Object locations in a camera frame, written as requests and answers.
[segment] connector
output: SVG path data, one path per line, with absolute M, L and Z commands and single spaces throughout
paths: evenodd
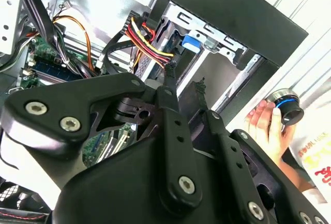
M 27 62 L 27 65 L 30 66 L 30 67 L 33 67 L 33 66 L 36 65 L 36 63 L 37 63 L 37 62 L 33 59 L 33 60 L 28 61 L 28 62 Z
M 129 14 L 128 18 L 126 18 L 125 24 L 124 24 L 124 26 L 123 26 L 123 28 L 121 30 L 121 33 L 123 35 L 125 35 L 125 32 L 128 30 L 128 26 L 129 26 L 129 24 L 131 22 L 131 18 L 132 17 L 139 17 L 139 16 L 140 16 L 140 14 L 138 14 L 138 13 L 132 11 L 132 10 L 130 11 L 130 14 Z
M 22 73 L 25 76 L 30 76 L 32 75 L 33 71 L 31 69 L 24 69 Z
M 72 7 L 70 0 L 64 0 L 63 5 L 65 6 L 66 9 L 69 9 Z

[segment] power cable bundle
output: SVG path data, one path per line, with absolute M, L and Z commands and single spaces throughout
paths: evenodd
M 152 31 L 151 29 L 147 28 L 147 26 L 144 24 L 143 27 L 146 28 L 147 31 L 152 34 L 152 38 L 150 41 L 147 41 L 145 37 L 140 33 L 140 30 L 138 29 L 134 21 L 134 17 L 131 17 L 131 23 L 130 25 L 128 25 L 128 29 L 125 33 L 139 49 L 140 53 L 154 60 L 159 66 L 161 66 L 161 68 L 164 68 L 164 66 L 171 61 L 174 54 L 161 52 L 154 48 L 150 44 L 150 42 L 152 42 L 155 38 L 155 31 Z M 138 53 L 135 64 L 138 63 L 140 57 L 141 55 L 139 55 Z

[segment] knob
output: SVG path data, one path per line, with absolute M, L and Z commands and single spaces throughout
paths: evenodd
M 299 106 L 300 99 L 291 89 L 283 88 L 273 92 L 266 100 L 274 102 L 276 108 L 280 109 L 281 122 L 285 126 L 294 125 L 304 117 L 304 110 Z

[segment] screw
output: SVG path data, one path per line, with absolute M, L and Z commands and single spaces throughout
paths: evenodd
M 218 119 L 218 120 L 219 120 L 219 115 L 218 115 L 218 113 L 213 112 L 212 115 L 213 115 L 213 117 L 214 117 L 215 119 Z
M 25 106 L 25 109 L 29 114 L 34 114 L 34 115 L 42 115 L 47 112 L 47 107 L 45 106 L 45 104 L 38 101 L 29 102 Z
M 135 80 L 135 79 L 132 79 L 131 82 L 132 82 L 133 84 L 135 84 L 136 86 L 139 86 L 139 85 L 140 85 L 140 82 L 138 82 L 138 81 Z
M 168 95 L 172 96 L 172 92 L 168 89 L 165 89 L 164 92 L 166 92 Z
M 74 117 L 64 117 L 60 121 L 60 126 L 67 132 L 76 132 L 81 128 L 81 123 Z
M 262 209 L 255 202 L 249 202 L 248 208 L 249 208 L 249 211 L 252 213 L 252 215 L 256 219 L 263 220 L 264 215 L 263 215 Z
M 241 132 L 240 136 L 243 137 L 245 140 L 248 140 L 248 136 L 244 132 Z
M 304 212 L 300 212 L 300 216 L 301 216 L 301 219 L 304 221 L 305 224 L 312 224 L 310 218 Z
M 319 217 L 315 216 L 315 221 L 318 223 L 318 224 L 325 224 L 324 221 L 322 221 Z
M 186 177 L 186 176 L 181 176 L 179 178 L 179 186 L 182 188 L 182 190 L 186 193 L 186 194 L 193 194 L 195 192 L 195 185 L 194 182 Z

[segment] yellow cable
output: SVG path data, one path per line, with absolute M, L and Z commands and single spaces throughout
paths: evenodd
M 69 20 L 72 20 L 72 21 L 76 22 L 76 24 L 81 28 L 81 30 L 83 30 L 83 32 L 85 34 L 85 38 L 86 38 L 88 66 L 89 66 L 90 70 L 94 71 L 94 67 L 93 67 L 93 63 L 92 63 L 92 56 L 91 56 L 91 42 L 90 42 L 90 39 L 89 39 L 89 36 L 87 34 L 86 29 L 84 28 L 84 26 L 77 19 L 75 19 L 72 16 L 59 16 L 59 17 L 56 17 L 56 19 L 53 20 L 53 23 L 56 23 L 56 22 L 58 22 L 59 20 L 62 20 L 62 19 L 69 19 Z
M 139 59 L 140 59 L 140 57 L 141 57 L 141 52 L 138 54 L 138 56 L 137 56 L 137 59 L 136 59 L 136 62 L 134 63 L 134 65 L 133 65 L 133 68 L 137 65 L 137 63 L 139 62 Z
M 148 53 L 146 53 L 145 51 L 143 51 L 141 49 L 141 46 L 130 36 L 130 34 L 126 31 L 126 35 L 132 40 L 132 42 L 135 44 L 136 47 L 139 48 L 139 50 L 144 53 L 147 57 L 149 57 L 150 59 L 154 60 L 159 66 L 161 66 L 161 68 L 164 68 L 164 66 L 158 62 L 155 58 L 151 57 Z
M 150 48 L 152 49 L 154 52 L 160 54 L 160 55 L 163 55 L 163 56 L 170 56 L 170 57 L 173 57 L 174 54 L 171 54 L 171 53 L 165 53 L 165 52 L 161 52 L 159 50 L 157 50 L 155 47 L 153 47 L 150 43 L 148 43 L 148 41 L 144 38 L 144 36 L 141 35 L 136 23 L 134 22 L 134 19 L 133 17 L 131 17 L 131 23 L 132 23 L 132 27 L 133 29 L 135 30 L 135 32 L 137 33 L 137 35 L 139 36 L 139 38 Z

